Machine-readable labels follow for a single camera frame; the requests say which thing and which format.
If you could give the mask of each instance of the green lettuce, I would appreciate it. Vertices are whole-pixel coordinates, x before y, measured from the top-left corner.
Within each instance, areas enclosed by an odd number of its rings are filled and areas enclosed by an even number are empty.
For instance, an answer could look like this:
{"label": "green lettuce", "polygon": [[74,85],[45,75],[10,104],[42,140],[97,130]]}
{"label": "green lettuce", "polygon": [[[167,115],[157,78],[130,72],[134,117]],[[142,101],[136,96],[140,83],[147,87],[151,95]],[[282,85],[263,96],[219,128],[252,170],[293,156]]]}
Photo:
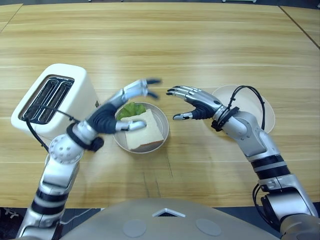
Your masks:
{"label": "green lettuce", "polygon": [[141,103],[130,102],[120,110],[117,120],[122,118],[132,117],[135,115],[140,115],[146,112],[146,108]]}

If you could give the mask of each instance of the plate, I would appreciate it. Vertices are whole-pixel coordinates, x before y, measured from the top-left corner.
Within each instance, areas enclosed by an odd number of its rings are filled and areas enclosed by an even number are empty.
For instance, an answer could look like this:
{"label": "plate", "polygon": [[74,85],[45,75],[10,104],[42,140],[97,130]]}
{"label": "plate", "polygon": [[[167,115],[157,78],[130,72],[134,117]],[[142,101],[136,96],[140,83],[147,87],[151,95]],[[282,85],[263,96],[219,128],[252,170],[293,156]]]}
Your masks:
{"label": "plate", "polygon": [[[230,97],[237,87],[238,85],[225,85],[215,90],[212,95],[218,98],[225,106],[228,106]],[[275,127],[276,116],[270,103],[263,96],[261,97],[264,101],[265,108],[264,131],[266,133],[270,133]],[[261,126],[263,116],[261,103],[254,92],[248,88],[243,88],[236,94],[234,98],[235,100],[232,102],[231,108],[238,107],[240,108],[240,111],[253,114],[256,117],[258,124]]]}
{"label": "plate", "polygon": [[[160,108],[158,108],[157,106],[151,104],[151,103],[147,103],[147,102],[135,102],[136,104],[142,104],[146,109],[150,109],[152,112],[152,115],[154,117],[154,120],[160,130],[160,133],[163,136],[163,141],[160,143],[155,143],[155,144],[148,144],[146,146],[141,146],[135,150],[130,150],[128,148],[127,145],[127,139],[126,139],[126,134],[123,131],[119,131],[117,133],[115,133],[113,135],[113,138],[115,140],[115,142],[124,150],[130,152],[130,153],[135,153],[135,154],[147,154],[147,153],[151,153],[157,149],[159,149],[167,140],[168,135],[169,135],[169,122],[168,122],[168,118],[165,115],[165,113],[163,111],[161,111]],[[117,111],[117,113],[115,114],[115,117],[117,118],[120,110],[119,109]]]}

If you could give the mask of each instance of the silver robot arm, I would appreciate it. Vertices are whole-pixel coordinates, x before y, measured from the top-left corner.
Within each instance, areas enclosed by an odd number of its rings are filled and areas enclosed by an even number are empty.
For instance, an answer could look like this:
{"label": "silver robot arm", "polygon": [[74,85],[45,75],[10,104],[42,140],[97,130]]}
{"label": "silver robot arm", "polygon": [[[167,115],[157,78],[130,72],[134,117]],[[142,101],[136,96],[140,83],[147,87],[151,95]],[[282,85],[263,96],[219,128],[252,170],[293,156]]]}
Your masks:
{"label": "silver robot arm", "polygon": [[290,173],[272,138],[251,113],[228,110],[211,94],[189,86],[175,86],[167,95],[184,99],[195,110],[179,113],[174,120],[213,118],[212,127],[234,139],[257,174],[263,192],[262,205],[269,222],[282,239],[318,239],[320,219],[298,178]]}
{"label": "silver robot arm", "polygon": [[133,131],[144,128],[143,121],[116,121],[115,113],[129,99],[137,96],[158,96],[148,85],[160,83],[158,78],[137,80],[102,104],[86,120],[71,124],[66,134],[54,138],[49,145],[45,168],[31,206],[27,209],[17,237],[35,237],[39,240],[58,239],[60,220],[79,171],[79,161],[85,150],[96,151],[98,134]]}

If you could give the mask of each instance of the table surface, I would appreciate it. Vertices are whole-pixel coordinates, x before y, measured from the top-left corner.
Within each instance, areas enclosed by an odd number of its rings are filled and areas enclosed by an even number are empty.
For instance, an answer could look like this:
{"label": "table surface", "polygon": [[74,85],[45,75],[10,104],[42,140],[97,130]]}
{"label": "table surface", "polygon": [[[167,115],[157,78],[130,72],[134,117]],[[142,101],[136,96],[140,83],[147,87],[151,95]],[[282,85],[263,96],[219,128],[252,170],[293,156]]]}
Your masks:
{"label": "table surface", "polygon": [[0,6],[0,33],[21,6],[22,4]]}
{"label": "table surface", "polygon": [[282,6],[282,9],[320,46],[320,10]]}
{"label": "table surface", "polygon": [[144,77],[169,119],[165,145],[129,154],[111,135],[86,153],[67,207],[106,207],[128,199],[179,198],[211,207],[252,206],[257,176],[237,144],[210,120],[173,121],[190,110],[165,95],[175,85],[209,93],[252,85],[272,105],[270,133],[291,172],[320,201],[319,49],[277,6],[221,3],[94,3],[22,6],[0,34],[0,206],[26,207],[46,156],[10,116],[53,63],[84,67],[100,100]]}

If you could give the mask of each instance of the toaster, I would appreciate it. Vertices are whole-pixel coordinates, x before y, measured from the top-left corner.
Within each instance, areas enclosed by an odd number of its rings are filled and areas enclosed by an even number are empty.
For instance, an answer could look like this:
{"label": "toaster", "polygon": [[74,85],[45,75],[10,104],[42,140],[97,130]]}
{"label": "toaster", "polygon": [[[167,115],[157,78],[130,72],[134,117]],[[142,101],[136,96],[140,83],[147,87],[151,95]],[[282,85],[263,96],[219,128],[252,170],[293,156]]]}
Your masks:
{"label": "toaster", "polygon": [[28,118],[35,132],[49,144],[53,138],[64,134],[70,124],[68,117],[52,108],[83,120],[99,104],[84,68],[56,63],[48,66],[26,92],[11,115],[11,124],[32,136],[24,121]]}

